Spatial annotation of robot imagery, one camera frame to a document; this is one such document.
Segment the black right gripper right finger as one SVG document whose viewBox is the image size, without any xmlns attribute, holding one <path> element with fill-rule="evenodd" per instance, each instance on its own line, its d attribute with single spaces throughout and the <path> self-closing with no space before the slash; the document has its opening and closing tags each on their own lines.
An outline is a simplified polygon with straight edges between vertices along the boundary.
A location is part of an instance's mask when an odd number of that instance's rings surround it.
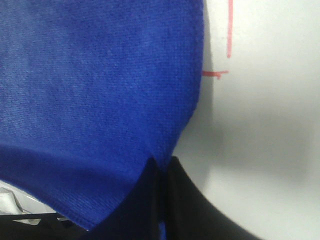
<svg viewBox="0 0 320 240">
<path fill-rule="evenodd" d="M 258 237 L 214 207 L 173 156 L 165 175 L 167 240 L 257 240 Z"/>
</svg>

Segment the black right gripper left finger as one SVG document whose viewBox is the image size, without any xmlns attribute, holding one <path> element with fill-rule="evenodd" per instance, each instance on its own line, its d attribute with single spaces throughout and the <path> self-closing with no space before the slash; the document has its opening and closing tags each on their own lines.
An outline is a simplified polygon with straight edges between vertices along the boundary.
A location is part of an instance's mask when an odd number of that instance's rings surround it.
<svg viewBox="0 0 320 240">
<path fill-rule="evenodd" d="M 158 240 L 158 170 L 148 159 L 136 185 L 121 204 L 88 233 L 90 240 Z"/>
</svg>

